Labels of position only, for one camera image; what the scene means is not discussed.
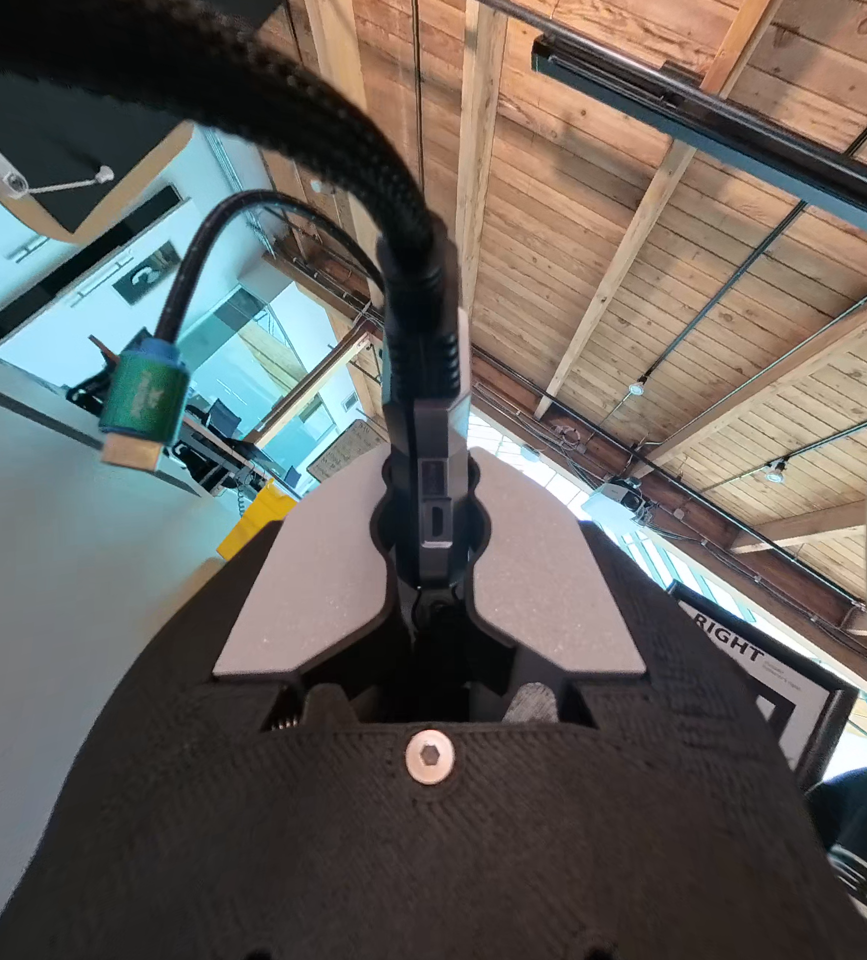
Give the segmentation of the long office desk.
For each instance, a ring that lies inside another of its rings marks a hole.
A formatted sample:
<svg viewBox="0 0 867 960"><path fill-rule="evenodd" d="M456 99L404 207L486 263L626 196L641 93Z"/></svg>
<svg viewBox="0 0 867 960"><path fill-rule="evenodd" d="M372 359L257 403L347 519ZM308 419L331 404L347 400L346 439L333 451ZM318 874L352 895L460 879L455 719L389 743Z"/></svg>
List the long office desk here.
<svg viewBox="0 0 867 960"><path fill-rule="evenodd" d="M123 351L138 347L149 337L145 330L141 330L139 336L129 342ZM103 358L105 355L115 354L98 338L91 337L91 342L98 347ZM194 395L191 372L189 375L186 406L192 404ZM105 436L102 432L100 434L100 455L103 455ZM223 439L208 432L199 423L189 418L185 410L176 441L172 446L163 449L156 470L146 472L131 469L131 471L156 474L161 469L163 461L168 458L178 461L196 484L212 494L224 489L242 490L247 498L253 499L261 488L274 478L272 462L259 450L241 440ZM108 462L106 464L130 470L130 468Z"/></svg>

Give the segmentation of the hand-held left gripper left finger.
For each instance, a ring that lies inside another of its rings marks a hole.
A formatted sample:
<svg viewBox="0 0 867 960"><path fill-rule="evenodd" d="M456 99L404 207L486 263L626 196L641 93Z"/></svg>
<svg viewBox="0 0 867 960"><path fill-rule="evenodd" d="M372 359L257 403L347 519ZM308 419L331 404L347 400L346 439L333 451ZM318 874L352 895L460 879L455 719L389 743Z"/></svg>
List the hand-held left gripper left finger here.
<svg viewBox="0 0 867 960"><path fill-rule="evenodd" d="M213 678L297 679L392 612L396 578L371 525L390 453L360 455L286 515Z"/></svg>

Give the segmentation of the yellow plastic bin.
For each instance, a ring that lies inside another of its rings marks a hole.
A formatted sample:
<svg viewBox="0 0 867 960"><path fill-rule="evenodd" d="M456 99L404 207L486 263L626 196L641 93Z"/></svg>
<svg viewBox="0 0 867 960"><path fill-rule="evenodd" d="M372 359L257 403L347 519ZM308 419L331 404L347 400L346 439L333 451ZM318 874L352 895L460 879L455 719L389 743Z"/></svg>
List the yellow plastic bin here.
<svg viewBox="0 0 867 960"><path fill-rule="evenodd" d="M230 533L217 546L216 553L225 562L231 561L268 524L282 522L298 503L294 494L270 480L245 507Z"/></svg>

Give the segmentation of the dark door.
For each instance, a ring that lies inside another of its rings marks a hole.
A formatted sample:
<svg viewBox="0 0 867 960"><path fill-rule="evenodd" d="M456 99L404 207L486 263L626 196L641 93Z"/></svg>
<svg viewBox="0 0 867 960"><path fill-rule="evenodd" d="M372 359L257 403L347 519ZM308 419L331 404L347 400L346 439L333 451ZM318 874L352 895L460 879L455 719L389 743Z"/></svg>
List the dark door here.
<svg viewBox="0 0 867 960"><path fill-rule="evenodd" d="M163 186L151 198L115 223L99 238L82 247L31 287L0 307L0 343L29 322L60 295L76 288L99 267L127 255L130 245L179 208L184 200L175 186Z"/></svg>

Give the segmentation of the black office chair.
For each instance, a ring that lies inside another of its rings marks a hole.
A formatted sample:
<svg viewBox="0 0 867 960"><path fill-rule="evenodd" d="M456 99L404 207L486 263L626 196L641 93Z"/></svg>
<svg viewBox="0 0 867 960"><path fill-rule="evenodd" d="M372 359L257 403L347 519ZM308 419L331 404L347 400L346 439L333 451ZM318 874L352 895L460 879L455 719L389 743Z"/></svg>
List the black office chair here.
<svg viewBox="0 0 867 960"><path fill-rule="evenodd" d="M235 440L241 418L234 414L224 402L214 400L210 406L201 409L195 404L187 404L186 415L203 426L211 434L224 440Z"/></svg>
<svg viewBox="0 0 867 960"><path fill-rule="evenodd" d="M82 382L67 388L67 402L99 418L104 412L120 357L117 354L104 356L104 366Z"/></svg>

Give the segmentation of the black ceiling track rail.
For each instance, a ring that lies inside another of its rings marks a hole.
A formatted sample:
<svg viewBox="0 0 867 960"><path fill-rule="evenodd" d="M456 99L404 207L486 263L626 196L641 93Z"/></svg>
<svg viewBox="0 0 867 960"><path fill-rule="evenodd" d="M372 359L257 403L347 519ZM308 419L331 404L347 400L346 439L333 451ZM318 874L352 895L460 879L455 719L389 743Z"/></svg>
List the black ceiling track rail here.
<svg viewBox="0 0 867 960"><path fill-rule="evenodd" d="M541 34L533 71L867 232L867 164L673 75Z"/></svg>

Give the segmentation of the whiteboard on stand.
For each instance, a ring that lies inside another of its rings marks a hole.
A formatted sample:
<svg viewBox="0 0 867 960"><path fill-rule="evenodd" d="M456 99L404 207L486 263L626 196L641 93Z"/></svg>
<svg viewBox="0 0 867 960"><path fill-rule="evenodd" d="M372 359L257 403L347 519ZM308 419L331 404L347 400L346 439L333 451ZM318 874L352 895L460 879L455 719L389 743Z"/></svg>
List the whiteboard on stand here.
<svg viewBox="0 0 867 960"><path fill-rule="evenodd" d="M389 441L370 419L358 418L307 466L307 473L323 483L346 469L368 452L387 446Z"/></svg>

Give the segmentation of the framed marker sign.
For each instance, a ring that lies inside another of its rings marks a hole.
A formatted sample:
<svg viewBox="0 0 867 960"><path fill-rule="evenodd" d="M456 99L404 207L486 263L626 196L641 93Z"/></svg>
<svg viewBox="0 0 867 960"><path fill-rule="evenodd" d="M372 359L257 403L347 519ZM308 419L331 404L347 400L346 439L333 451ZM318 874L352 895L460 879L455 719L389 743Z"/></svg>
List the framed marker sign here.
<svg viewBox="0 0 867 960"><path fill-rule="evenodd" d="M744 674L800 789L819 784L848 726L858 688L679 581L667 593Z"/></svg>

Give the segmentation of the black board wooden edge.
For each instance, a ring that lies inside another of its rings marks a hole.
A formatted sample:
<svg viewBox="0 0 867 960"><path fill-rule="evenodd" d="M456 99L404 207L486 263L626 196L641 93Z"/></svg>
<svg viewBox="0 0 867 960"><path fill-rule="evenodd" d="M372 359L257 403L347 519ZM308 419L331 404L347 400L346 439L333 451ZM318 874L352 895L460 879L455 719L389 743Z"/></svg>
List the black board wooden edge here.
<svg viewBox="0 0 867 960"><path fill-rule="evenodd" d="M0 204L39 234L84 246L133 210L187 147L193 123L132 103L0 73L0 151L31 187L90 179L112 183Z"/></svg>

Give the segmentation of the white ceiling projector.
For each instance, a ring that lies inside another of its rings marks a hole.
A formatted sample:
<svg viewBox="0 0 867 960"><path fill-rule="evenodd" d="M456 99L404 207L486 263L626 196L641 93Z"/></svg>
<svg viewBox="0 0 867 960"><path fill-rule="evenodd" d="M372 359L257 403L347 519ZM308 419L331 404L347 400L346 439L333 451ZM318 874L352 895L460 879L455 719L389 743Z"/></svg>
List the white ceiling projector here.
<svg viewBox="0 0 867 960"><path fill-rule="evenodd" d="M642 481L615 475L607 478L585 499L580 510L592 522L644 526L654 518L656 504L646 497Z"/></svg>

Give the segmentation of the silver HDMI splitter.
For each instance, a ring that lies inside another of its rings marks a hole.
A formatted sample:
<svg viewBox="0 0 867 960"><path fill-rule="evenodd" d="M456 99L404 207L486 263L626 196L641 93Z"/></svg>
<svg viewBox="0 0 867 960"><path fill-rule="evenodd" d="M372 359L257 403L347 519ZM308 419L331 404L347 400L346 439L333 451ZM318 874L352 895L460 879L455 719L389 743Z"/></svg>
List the silver HDMI splitter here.
<svg viewBox="0 0 867 960"><path fill-rule="evenodd" d="M467 312L459 308L455 333L421 342L435 361L427 378L419 348L402 338L382 343L381 406L390 442L383 520L400 579L420 592L447 591L461 582L475 544L469 330Z"/></svg>

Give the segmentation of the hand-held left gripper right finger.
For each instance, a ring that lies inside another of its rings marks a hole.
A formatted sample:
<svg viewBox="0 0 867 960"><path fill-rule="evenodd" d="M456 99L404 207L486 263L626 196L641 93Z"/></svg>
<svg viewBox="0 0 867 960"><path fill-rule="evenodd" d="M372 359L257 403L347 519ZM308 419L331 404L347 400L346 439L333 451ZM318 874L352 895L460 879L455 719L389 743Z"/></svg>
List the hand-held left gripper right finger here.
<svg viewBox="0 0 867 960"><path fill-rule="evenodd" d="M647 667L577 517L488 451L473 450L486 542L471 618L513 653L512 676L643 676Z"/></svg>

